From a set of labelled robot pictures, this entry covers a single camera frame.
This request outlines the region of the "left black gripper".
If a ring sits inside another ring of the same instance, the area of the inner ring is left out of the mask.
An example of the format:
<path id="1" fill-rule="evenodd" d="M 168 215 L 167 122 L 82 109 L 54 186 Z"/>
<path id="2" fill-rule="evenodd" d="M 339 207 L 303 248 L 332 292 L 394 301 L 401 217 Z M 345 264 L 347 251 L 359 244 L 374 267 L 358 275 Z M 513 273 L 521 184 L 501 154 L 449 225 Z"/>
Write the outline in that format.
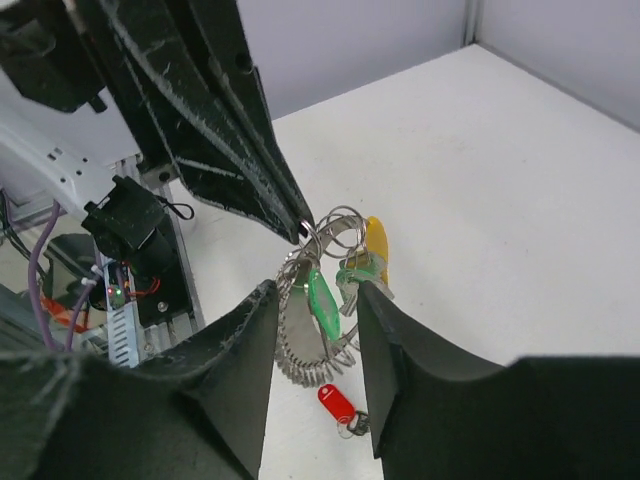
<path id="1" fill-rule="evenodd" d="M 2 2 L 2 115 L 103 166 L 134 157 L 142 173 L 174 168 L 194 198 L 296 243 L 302 230 L 267 197 L 266 175 L 249 165 L 250 147 L 187 52 L 170 2 L 90 3 L 101 73 L 66 2 Z"/>

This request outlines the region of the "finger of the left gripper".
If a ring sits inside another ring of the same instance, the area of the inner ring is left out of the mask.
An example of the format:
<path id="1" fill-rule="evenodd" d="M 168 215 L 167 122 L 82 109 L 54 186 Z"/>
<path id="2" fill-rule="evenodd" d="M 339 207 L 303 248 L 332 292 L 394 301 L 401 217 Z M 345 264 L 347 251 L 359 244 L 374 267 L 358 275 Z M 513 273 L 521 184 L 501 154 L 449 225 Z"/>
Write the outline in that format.
<path id="1" fill-rule="evenodd" d="M 249 165 L 266 175 L 270 201 L 279 200 L 297 230 L 316 225 L 277 144 L 262 80 L 235 1 L 171 1 L 171 16 L 187 52 L 213 95 L 222 100 L 235 134 L 250 147 Z"/>

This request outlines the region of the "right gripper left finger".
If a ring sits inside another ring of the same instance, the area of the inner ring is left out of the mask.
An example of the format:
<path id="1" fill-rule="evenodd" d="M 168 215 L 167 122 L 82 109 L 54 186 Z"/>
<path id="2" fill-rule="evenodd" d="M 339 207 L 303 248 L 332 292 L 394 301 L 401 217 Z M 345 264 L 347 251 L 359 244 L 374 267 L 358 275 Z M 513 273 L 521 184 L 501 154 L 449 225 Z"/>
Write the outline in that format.
<path id="1" fill-rule="evenodd" d="M 135 368 L 90 354 L 1 356 L 5 479 L 255 479 L 278 323 L 273 281 Z"/>

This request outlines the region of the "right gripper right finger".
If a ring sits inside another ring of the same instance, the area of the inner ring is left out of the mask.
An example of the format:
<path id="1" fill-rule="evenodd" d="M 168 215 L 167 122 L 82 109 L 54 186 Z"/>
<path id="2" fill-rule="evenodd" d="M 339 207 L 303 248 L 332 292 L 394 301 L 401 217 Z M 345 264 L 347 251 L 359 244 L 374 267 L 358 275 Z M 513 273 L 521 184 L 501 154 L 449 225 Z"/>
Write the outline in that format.
<path id="1" fill-rule="evenodd" d="M 639 361 L 525 356 L 502 366 L 373 284 L 358 327 L 374 456 L 388 479 L 635 479 Z"/>

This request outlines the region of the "green tag key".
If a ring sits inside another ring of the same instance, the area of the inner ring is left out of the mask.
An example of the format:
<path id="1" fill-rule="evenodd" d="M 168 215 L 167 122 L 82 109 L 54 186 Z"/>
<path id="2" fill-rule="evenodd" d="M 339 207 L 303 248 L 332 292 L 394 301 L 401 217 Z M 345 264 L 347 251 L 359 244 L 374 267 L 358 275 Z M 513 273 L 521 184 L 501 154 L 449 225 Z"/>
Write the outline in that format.
<path id="1" fill-rule="evenodd" d="M 306 286 L 311 313 L 319 322 L 328 339 L 332 342 L 337 341 L 341 336 L 340 313 L 326 279 L 319 268 L 311 268 Z"/>
<path id="2" fill-rule="evenodd" d="M 336 285 L 343 300 L 339 308 L 342 315 L 350 317 L 354 313 L 361 283 L 369 281 L 383 291 L 388 291 L 388 284 L 384 279 L 386 267 L 386 260 L 373 251 L 360 251 L 340 262 Z"/>

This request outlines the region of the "metal keyring with yellow handle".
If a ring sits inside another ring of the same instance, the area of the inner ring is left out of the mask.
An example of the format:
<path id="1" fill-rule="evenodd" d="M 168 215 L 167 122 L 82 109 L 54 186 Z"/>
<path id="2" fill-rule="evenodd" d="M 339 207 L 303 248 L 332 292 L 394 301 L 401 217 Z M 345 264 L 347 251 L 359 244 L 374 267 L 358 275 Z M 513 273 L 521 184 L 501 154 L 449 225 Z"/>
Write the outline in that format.
<path id="1" fill-rule="evenodd" d="M 373 283 L 392 299 L 389 242 L 382 222 L 339 205 L 312 227 L 276 275 L 278 331 L 275 363 L 304 388 L 333 381 L 356 364 L 359 287 Z"/>

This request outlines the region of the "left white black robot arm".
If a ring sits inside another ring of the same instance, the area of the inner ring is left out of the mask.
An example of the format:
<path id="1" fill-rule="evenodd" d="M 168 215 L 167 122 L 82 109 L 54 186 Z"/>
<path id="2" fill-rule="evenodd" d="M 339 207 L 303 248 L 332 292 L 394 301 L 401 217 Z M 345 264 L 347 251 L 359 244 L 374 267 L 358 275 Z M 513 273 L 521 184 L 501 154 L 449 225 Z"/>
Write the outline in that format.
<path id="1" fill-rule="evenodd" d="M 233 1 L 10 1 L 1 68 L 27 100 L 104 112 L 107 90 L 153 183 L 178 178 L 197 200 L 296 243 L 314 223 L 277 144 L 259 70 Z M 164 210 L 141 182 L 112 173 L 1 111 L 1 157 L 78 219 L 100 251 L 150 277 L 175 256 Z"/>

